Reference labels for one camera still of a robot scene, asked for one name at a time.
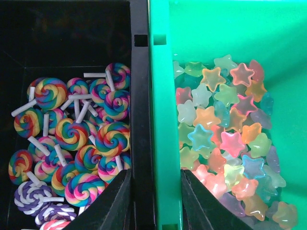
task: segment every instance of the plastic star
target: plastic star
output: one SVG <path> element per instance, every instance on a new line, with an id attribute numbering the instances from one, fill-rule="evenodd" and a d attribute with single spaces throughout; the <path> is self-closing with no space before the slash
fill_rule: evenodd
<path id="1" fill-rule="evenodd" d="M 176 103 L 177 104 L 184 104 L 187 100 L 192 101 L 191 97 L 191 88 L 186 87 L 186 88 L 177 88 L 176 89 Z"/>
<path id="2" fill-rule="evenodd" d="M 188 75 L 198 78 L 202 75 L 203 69 L 206 69 L 206 67 L 201 62 L 188 62 L 186 63 L 184 72 Z"/>
<path id="3" fill-rule="evenodd" d="M 236 108 L 230 109 L 230 122 L 228 128 L 226 128 L 226 131 L 229 131 L 233 129 L 236 132 L 241 133 L 242 132 L 242 126 L 243 122 L 246 120 L 246 116 L 243 114 L 240 114 L 239 111 Z"/>
<path id="4" fill-rule="evenodd" d="M 244 198 L 253 196 L 257 186 L 257 180 L 243 178 L 237 185 L 232 187 L 231 191 L 236 195 L 237 200 L 243 200 Z"/>
<path id="5" fill-rule="evenodd" d="M 249 158 L 247 155 L 244 155 L 242 157 L 242 162 L 245 168 L 244 175 L 248 179 L 257 179 L 265 176 L 265 172 L 263 170 L 263 158 L 252 159 Z"/>
<path id="6" fill-rule="evenodd" d="M 265 157 L 268 154 L 271 145 L 272 141 L 268 139 L 267 135 L 265 133 L 260 133 L 255 140 L 248 144 L 251 149 L 250 155 L 252 158 Z"/>
<path id="7" fill-rule="evenodd" d="M 251 141 L 256 139 L 256 137 L 261 133 L 261 124 L 254 123 L 251 126 L 243 126 L 242 129 L 242 142 L 244 144 L 249 144 Z"/>
<path id="8" fill-rule="evenodd" d="M 224 165 L 225 183 L 229 189 L 238 184 L 243 176 L 244 166 L 231 166 L 229 164 Z"/>
<path id="9" fill-rule="evenodd" d="M 217 67 L 212 70 L 209 69 L 203 69 L 202 75 L 203 79 L 201 80 L 201 83 L 205 83 L 206 86 L 209 87 L 209 90 L 211 92 L 216 91 L 216 88 L 218 85 L 225 83 L 226 80 L 221 75 L 221 68 Z"/>
<path id="10" fill-rule="evenodd" d="M 211 147 L 210 139 L 212 136 L 213 132 L 206 130 L 201 124 L 196 125 L 194 131 L 188 134 L 194 150 L 200 150 L 202 147 L 209 149 Z"/>
<path id="11" fill-rule="evenodd" d="M 244 97 L 242 95 L 238 95 L 240 102 L 238 104 L 234 104 L 232 108 L 236 108 L 241 114 L 247 116 L 251 112 L 255 112 L 258 110 L 257 106 L 254 105 L 253 96 Z"/>
<path id="12" fill-rule="evenodd" d="M 259 102 L 261 101 L 263 95 L 267 92 L 264 88 L 263 82 L 256 82 L 251 80 L 251 85 L 248 86 L 248 89 L 245 91 L 247 96 L 253 95 L 254 101 Z"/>
<path id="13" fill-rule="evenodd" d="M 255 71 L 248 69 L 244 63 L 240 63 L 237 68 L 230 70 L 234 85 L 250 86 L 251 77 L 255 74 Z"/>
<path id="14" fill-rule="evenodd" d="M 199 105 L 207 107 L 211 95 L 212 93 L 207 90 L 206 85 L 204 83 L 201 83 L 196 89 L 192 90 L 193 105 L 195 107 Z"/>
<path id="15" fill-rule="evenodd" d="M 227 77 L 229 75 L 229 71 L 236 68 L 238 65 L 232 61 L 231 55 L 228 54 L 224 57 L 215 58 L 214 60 L 215 68 L 220 67 L 221 69 L 225 69 L 224 76 Z"/>
<path id="16" fill-rule="evenodd" d="M 258 195 L 253 195 L 243 199 L 245 204 L 245 214 L 248 216 L 254 216 L 258 220 L 264 221 L 265 212 L 268 210 L 268 206 L 261 200 Z"/>
<path id="17" fill-rule="evenodd" d="M 214 95 L 214 98 L 223 102 L 226 107 L 240 102 L 236 93 L 236 88 L 225 84 L 220 85 L 220 91 Z"/>
<path id="18" fill-rule="evenodd" d="M 193 169 L 194 161 L 198 159 L 198 154 L 190 151 L 188 147 L 183 147 L 180 151 L 180 167 Z"/>
<path id="19" fill-rule="evenodd" d="M 194 127 L 188 126 L 186 123 L 180 123 L 178 131 L 179 141 L 191 146 L 192 141 L 188 138 L 188 134 L 194 131 Z"/>
<path id="20" fill-rule="evenodd" d="M 218 125 L 221 122 L 219 118 L 214 115 L 214 107 L 209 106 L 206 109 L 196 109 L 196 119 L 193 125 L 202 124 L 205 129 L 211 129 L 211 126 Z"/>
<path id="21" fill-rule="evenodd" d="M 196 118 L 196 110 L 191 100 L 187 100 L 184 104 L 177 105 L 179 112 L 178 121 L 180 123 L 185 122 L 188 126 L 193 124 Z"/>
<path id="22" fill-rule="evenodd" d="M 278 203 L 277 212 L 272 218 L 281 228 L 291 229 L 297 225 L 297 208 L 281 201 Z"/>
<path id="23" fill-rule="evenodd" d="M 222 143 L 220 149 L 227 151 L 231 156 L 237 157 L 240 154 L 240 151 L 245 149 L 240 133 L 222 132 L 221 137 Z"/>
<path id="24" fill-rule="evenodd" d="M 179 62 L 173 61 L 173 67 L 175 78 L 184 73 L 184 69 L 179 65 Z"/>

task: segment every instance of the white stick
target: white stick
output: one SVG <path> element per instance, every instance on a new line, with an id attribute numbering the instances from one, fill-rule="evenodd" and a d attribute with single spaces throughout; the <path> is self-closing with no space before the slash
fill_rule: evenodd
<path id="1" fill-rule="evenodd" d="M 106 73 L 83 73 L 84 78 L 105 78 Z"/>
<path id="2" fill-rule="evenodd" d="M 57 152 L 57 155 L 58 155 L 58 158 L 59 158 L 59 161 L 61 162 L 61 165 L 64 167 L 67 165 L 67 162 L 63 156 L 63 153 L 62 153 L 62 150 L 61 150 L 61 146 L 59 144 L 55 145 L 54 146 L 54 149 L 56 150 Z"/>
<path id="3" fill-rule="evenodd" d="M 29 102 L 34 99 L 34 92 L 35 92 L 35 87 L 31 86 L 29 92 Z"/>
<path id="4" fill-rule="evenodd" d="M 48 136 L 49 132 L 49 114 L 44 114 L 43 137 Z"/>
<path id="5" fill-rule="evenodd" d="M 33 107 L 36 104 L 36 99 L 28 102 L 27 104 L 24 104 L 23 106 L 19 107 L 18 109 L 15 109 L 13 112 L 11 112 L 12 117 L 16 117 L 19 113 L 22 113 L 23 111 Z"/>
<path id="6" fill-rule="evenodd" d="M 42 182 L 33 174 L 33 172 L 31 171 L 27 172 L 27 176 L 37 187 L 40 187 L 43 185 Z"/>
<path id="7" fill-rule="evenodd" d="M 64 111 L 64 110 L 72 103 L 72 101 L 73 101 L 73 100 L 70 100 L 70 99 L 67 100 L 67 101 L 60 107 L 60 109 Z"/>
<path id="8" fill-rule="evenodd" d="M 28 138 L 28 141 L 30 141 L 32 144 L 34 144 L 35 147 L 37 147 L 39 150 L 42 151 L 43 154 L 45 154 L 46 156 L 50 155 L 49 150 L 42 145 L 42 143 L 40 143 L 38 140 L 36 140 L 33 136 Z"/>
<path id="9" fill-rule="evenodd" d="M 69 95 L 68 99 L 78 99 L 78 100 L 82 100 L 82 99 L 91 99 L 92 95 L 91 94 L 75 94 L 75 95 Z"/>
<path id="10" fill-rule="evenodd" d="M 90 102 L 84 103 L 83 108 L 82 108 L 79 116 L 77 117 L 77 115 L 76 115 L 76 117 L 77 117 L 76 123 L 81 123 L 83 121 L 83 118 L 85 117 L 87 109 L 88 109 L 89 106 L 90 106 Z"/>

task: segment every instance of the translucent star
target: translucent star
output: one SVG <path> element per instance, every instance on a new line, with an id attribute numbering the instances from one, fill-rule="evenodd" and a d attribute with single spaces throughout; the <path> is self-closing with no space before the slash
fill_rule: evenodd
<path id="1" fill-rule="evenodd" d="M 194 131 L 188 134 L 188 138 L 192 141 L 192 148 L 199 150 L 203 147 L 209 149 L 211 147 L 211 137 L 213 132 L 206 130 L 201 124 L 197 124 Z"/>
<path id="2" fill-rule="evenodd" d="M 196 118 L 196 110 L 191 100 L 187 100 L 184 104 L 177 105 L 178 121 L 184 122 L 188 126 L 191 126 Z"/>
<path id="3" fill-rule="evenodd" d="M 195 107 L 199 105 L 207 107 L 211 95 L 212 93 L 207 90 L 206 85 L 204 83 L 201 83 L 196 89 L 192 90 L 193 105 Z"/>

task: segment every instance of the orange star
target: orange star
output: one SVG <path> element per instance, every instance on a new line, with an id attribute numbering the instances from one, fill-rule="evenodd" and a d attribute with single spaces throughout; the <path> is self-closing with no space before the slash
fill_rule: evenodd
<path id="1" fill-rule="evenodd" d="M 251 141 L 256 139 L 259 133 L 261 133 L 260 123 L 254 123 L 251 126 L 243 126 L 241 137 L 242 142 L 244 144 L 249 144 Z"/>
<path id="2" fill-rule="evenodd" d="M 203 78 L 201 80 L 201 83 L 205 83 L 206 86 L 209 87 L 209 90 L 211 92 L 214 92 L 219 84 L 225 83 L 226 80 L 221 75 L 221 68 L 216 67 L 212 70 L 209 69 L 203 69 L 202 75 Z"/>
<path id="3" fill-rule="evenodd" d="M 218 125 L 221 122 L 219 118 L 214 115 L 214 107 L 209 106 L 206 109 L 196 109 L 196 119 L 193 125 L 201 124 L 205 129 L 210 130 L 211 126 Z"/>
<path id="4" fill-rule="evenodd" d="M 229 131 L 231 129 L 235 130 L 236 132 L 241 133 L 242 132 L 242 124 L 246 120 L 246 116 L 239 113 L 239 111 L 236 108 L 230 109 L 230 122 L 229 126 L 226 129 L 226 131 Z"/>
<path id="5" fill-rule="evenodd" d="M 251 85 L 248 86 L 248 89 L 245 91 L 246 96 L 253 95 L 254 101 L 261 101 L 263 95 L 267 92 L 264 88 L 263 82 L 256 82 L 255 80 L 251 80 Z"/>

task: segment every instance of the rainbow swirl lollipop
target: rainbow swirl lollipop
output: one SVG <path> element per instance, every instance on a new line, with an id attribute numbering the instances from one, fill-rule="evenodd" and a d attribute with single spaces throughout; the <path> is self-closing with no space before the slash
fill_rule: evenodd
<path id="1" fill-rule="evenodd" d="M 87 143 L 88 131 L 83 124 L 65 118 L 56 126 L 56 139 L 63 149 L 75 151 Z"/>
<path id="2" fill-rule="evenodd" d="M 70 162 L 73 160 L 72 155 L 66 150 L 62 150 L 63 157 L 66 162 Z M 61 162 L 55 150 L 51 151 L 49 156 L 45 156 L 41 161 L 39 161 L 35 168 L 34 174 L 41 181 L 45 181 L 46 183 L 50 183 L 52 179 L 52 175 L 55 170 L 61 166 Z"/>
<path id="3" fill-rule="evenodd" d="M 45 78 L 35 87 L 37 105 L 44 110 L 58 108 L 67 98 L 67 87 L 57 78 Z"/>
<path id="4" fill-rule="evenodd" d="M 105 112 L 114 120 L 120 121 L 129 115 L 129 93 L 125 90 L 113 91 L 105 99 Z"/>
<path id="5" fill-rule="evenodd" d="M 65 186 L 67 185 L 68 181 L 70 181 L 76 175 L 79 175 L 79 172 L 76 169 L 75 161 L 69 162 L 64 167 L 58 167 L 53 173 L 51 179 L 51 185 L 56 194 L 59 196 L 65 196 Z"/>
<path id="6" fill-rule="evenodd" d="M 57 144 L 57 140 L 54 136 L 36 138 L 43 146 L 45 146 L 49 152 L 54 150 L 54 146 Z M 30 143 L 28 151 L 32 154 L 34 162 L 38 162 L 44 158 L 44 153 L 39 150 L 34 144 Z"/>
<path id="7" fill-rule="evenodd" d="M 32 163 L 32 155 L 25 149 L 21 149 L 12 155 L 9 162 L 9 176 L 13 184 L 20 185 L 29 179 L 26 173 L 31 171 Z"/>
<path id="8" fill-rule="evenodd" d="M 35 137 L 43 128 L 43 113 L 34 108 L 21 112 L 15 117 L 14 128 L 23 138 Z"/>
<path id="9" fill-rule="evenodd" d="M 76 169 L 81 173 L 98 174 L 98 163 L 102 158 L 94 145 L 86 145 L 78 150 L 75 156 Z"/>
<path id="10" fill-rule="evenodd" d="M 124 64 L 111 63 L 106 67 L 106 71 L 111 72 L 116 90 L 123 90 L 130 86 L 131 72 Z"/>
<path id="11" fill-rule="evenodd" d="M 95 144 L 103 156 L 115 157 L 130 148 L 130 131 L 123 122 L 114 122 L 98 130 Z"/>
<path id="12" fill-rule="evenodd" d="M 46 112 L 46 114 L 49 114 L 49 134 L 54 135 L 58 122 L 64 118 L 67 118 L 67 115 L 58 108 L 49 110 Z"/>
<path id="13" fill-rule="evenodd" d="M 130 156 L 126 153 L 120 154 L 120 161 L 123 169 L 131 167 Z M 98 165 L 98 176 L 107 184 L 119 173 L 115 157 L 103 157 Z"/>
<path id="14" fill-rule="evenodd" d="M 65 198 L 71 205 L 83 207 L 92 204 L 104 189 L 105 183 L 99 176 L 81 173 L 66 185 Z"/>

